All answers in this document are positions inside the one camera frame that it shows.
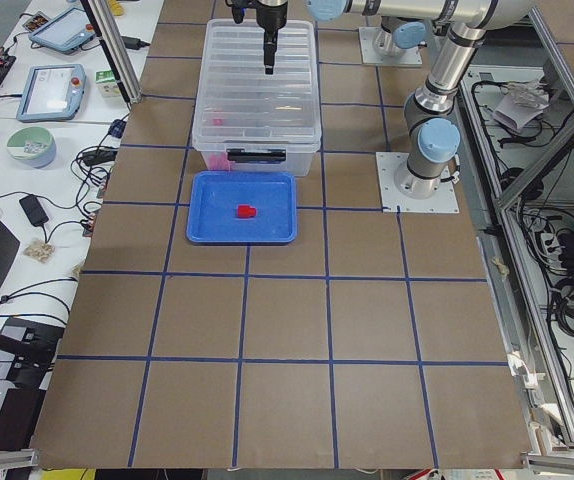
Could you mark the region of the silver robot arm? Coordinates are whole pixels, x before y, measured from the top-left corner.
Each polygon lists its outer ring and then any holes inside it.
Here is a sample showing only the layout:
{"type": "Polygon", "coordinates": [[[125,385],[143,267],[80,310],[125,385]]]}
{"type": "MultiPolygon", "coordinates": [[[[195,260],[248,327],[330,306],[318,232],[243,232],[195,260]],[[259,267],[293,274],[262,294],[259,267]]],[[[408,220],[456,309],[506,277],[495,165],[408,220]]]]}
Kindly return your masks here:
{"type": "Polygon", "coordinates": [[[394,174],[396,188],[405,196],[424,200],[438,189],[447,163],[456,155],[461,136],[446,118],[457,87],[489,30],[508,27],[524,17],[532,1],[309,1],[308,12],[318,21],[343,14],[403,17],[448,22],[446,40],[425,83],[404,107],[411,150],[394,174]]]}
{"type": "Polygon", "coordinates": [[[382,16],[380,29],[372,42],[374,50],[383,57],[400,57],[425,40],[426,26],[418,19],[382,16]]]}

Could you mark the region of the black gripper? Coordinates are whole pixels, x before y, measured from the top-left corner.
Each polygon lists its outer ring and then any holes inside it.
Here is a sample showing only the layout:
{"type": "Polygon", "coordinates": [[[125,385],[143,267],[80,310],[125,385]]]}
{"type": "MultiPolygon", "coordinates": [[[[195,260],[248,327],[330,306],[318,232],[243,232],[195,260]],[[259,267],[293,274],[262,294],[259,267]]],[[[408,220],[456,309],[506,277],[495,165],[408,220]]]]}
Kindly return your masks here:
{"type": "Polygon", "coordinates": [[[275,68],[278,31],[286,25],[287,0],[257,0],[256,21],[265,30],[263,36],[263,62],[266,75],[275,68]]]}

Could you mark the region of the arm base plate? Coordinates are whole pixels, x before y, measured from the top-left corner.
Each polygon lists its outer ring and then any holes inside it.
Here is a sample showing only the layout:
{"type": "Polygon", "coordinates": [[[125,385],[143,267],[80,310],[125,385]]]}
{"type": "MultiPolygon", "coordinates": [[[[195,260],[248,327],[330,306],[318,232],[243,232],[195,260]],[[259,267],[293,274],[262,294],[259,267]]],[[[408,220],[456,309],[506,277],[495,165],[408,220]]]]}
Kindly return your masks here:
{"type": "Polygon", "coordinates": [[[444,165],[441,176],[419,179],[408,169],[405,152],[377,152],[382,210],[385,213],[458,214],[457,180],[444,165]]]}
{"type": "Polygon", "coordinates": [[[419,23],[408,23],[392,32],[382,27],[359,29],[362,63],[365,65],[419,68],[422,65],[419,45],[426,29],[419,23]]]}

